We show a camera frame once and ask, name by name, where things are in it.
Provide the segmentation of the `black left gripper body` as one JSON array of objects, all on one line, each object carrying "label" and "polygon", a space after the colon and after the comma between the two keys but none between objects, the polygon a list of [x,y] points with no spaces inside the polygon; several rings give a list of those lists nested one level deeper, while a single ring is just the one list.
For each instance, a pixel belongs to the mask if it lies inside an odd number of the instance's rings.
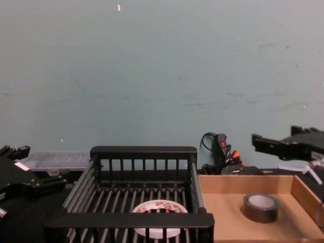
[{"label": "black left gripper body", "polygon": [[41,180],[26,165],[22,156],[1,156],[1,202],[13,198],[36,200],[40,197]]}]

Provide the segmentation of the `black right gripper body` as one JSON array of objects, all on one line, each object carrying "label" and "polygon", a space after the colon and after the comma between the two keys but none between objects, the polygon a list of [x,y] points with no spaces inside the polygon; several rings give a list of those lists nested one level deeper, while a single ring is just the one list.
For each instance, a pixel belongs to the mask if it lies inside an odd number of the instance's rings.
[{"label": "black right gripper body", "polygon": [[282,143],[282,160],[312,161],[323,155],[323,135],[294,135]]}]

